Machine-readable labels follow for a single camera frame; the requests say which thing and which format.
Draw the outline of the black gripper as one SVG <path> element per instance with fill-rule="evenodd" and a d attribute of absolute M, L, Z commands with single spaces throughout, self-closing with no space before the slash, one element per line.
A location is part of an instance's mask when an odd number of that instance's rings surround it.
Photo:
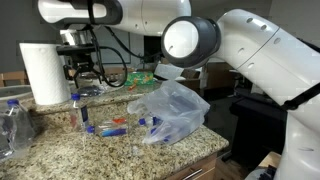
<path fill-rule="evenodd" d="M 83 72 L 93 72 L 99 85 L 103 84 L 102 73 L 94 68 L 94 63 L 91 58 L 91 54 L 95 52 L 93 44 L 82 45 L 62 45 L 56 48 L 59 55 L 68 56 L 71 58 L 70 65 L 64 65 L 63 70 L 66 77 L 70 77 L 69 71 L 75 70 L 73 80 L 75 86 L 79 88 L 79 77 Z"/>

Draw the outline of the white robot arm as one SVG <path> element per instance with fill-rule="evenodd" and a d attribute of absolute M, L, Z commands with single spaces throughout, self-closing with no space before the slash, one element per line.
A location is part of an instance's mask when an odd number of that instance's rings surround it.
<path fill-rule="evenodd" d="M 320 180 L 320 53 L 269 20 L 232 9 L 218 20 L 191 13 L 189 0 L 37 0 L 59 30 L 107 26 L 161 39 L 174 66 L 227 63 L 287 113 L 274 180 Z"/>

